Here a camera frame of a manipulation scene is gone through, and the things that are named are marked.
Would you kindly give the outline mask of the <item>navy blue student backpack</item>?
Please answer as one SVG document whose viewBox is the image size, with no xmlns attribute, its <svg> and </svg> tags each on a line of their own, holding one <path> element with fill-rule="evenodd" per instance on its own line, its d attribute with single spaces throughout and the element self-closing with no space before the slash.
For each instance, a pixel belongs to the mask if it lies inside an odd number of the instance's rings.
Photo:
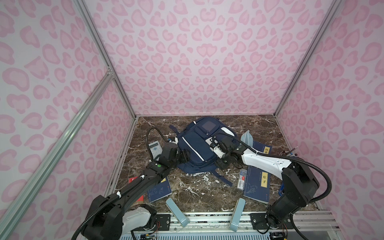
<svg viewBox="0 0 384 240">
<path fill-rule="evenodd" d="M 224 163 L 211 149 L 212 138 L 215 138 L 215 144 L 217 144 L 218 141 L 225 139 L 227 134 L 233 136 L 232 143 L 236 147 L 239 146 L 238 135 L 233 129 L 214 117 L 202 117 L 192 121 L 181 132 L 173 125 L 170 125 L 169 128 L 176 134 L 179 148 L 189 153 L 189 160 L 178 165 L 180 170 L 186 174 L 212 173 L 228 186 L 233 185 L 216 172 L 217 168 L 227 168 L 229 163 Z"/>
</svg>

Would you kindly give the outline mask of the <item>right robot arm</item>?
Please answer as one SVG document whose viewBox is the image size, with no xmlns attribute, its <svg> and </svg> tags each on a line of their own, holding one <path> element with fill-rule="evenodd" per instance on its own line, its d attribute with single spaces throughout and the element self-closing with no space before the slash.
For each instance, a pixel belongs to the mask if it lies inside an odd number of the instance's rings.
<svg viewBox="0 0 384 240">
<path fill-rule="evenodd" d="M 272 205 L 267 207 L 264 219 L 257 225 L 267 229 L 260 234 L 266 234 L 270 229 L 278 229 L 293 215 L 310 203 L 327 197 L 332 190 L 331 178 L 321 168 L 299 157 L 268 155 L 252 147 L 214 147 L 213 152 L 219 160 L 227 163 L 242 163 L 258 168 L 282 180 L 284 194 Z"/>
</svg>

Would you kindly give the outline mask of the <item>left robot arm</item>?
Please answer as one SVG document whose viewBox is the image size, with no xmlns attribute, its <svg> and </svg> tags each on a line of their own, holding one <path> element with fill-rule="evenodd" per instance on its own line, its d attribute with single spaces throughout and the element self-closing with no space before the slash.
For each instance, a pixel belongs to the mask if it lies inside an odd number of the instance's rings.
<svg viewBox="0 0 384 240">
<path fill-rule="evenodd" d="M 157 161 L 150 162 L 131 183 L 107 197 L 96 197 L 85 220 L 72 239 L 81 234 L 88 240 L 118 240 L 123 233 L 123 216 L 146 191 L 161 183 L 178 165 L 190 160 L 190 151 L 166 143 Z"/>
</svg>

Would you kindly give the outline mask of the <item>navy book yellow label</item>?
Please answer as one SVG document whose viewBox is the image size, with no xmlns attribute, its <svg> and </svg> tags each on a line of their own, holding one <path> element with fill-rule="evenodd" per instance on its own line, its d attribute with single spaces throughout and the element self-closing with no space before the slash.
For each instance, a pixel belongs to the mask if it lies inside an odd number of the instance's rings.
<svg viewBox="0 0 384 240">
<path fill-rule="evenodd" d="M 264 154 L 270 154 L 272 150 L 272 146 L 262 144 L 257 141 L 253 141 L 253 148 L 259 152 L 262 152 Z"/>
</svg>

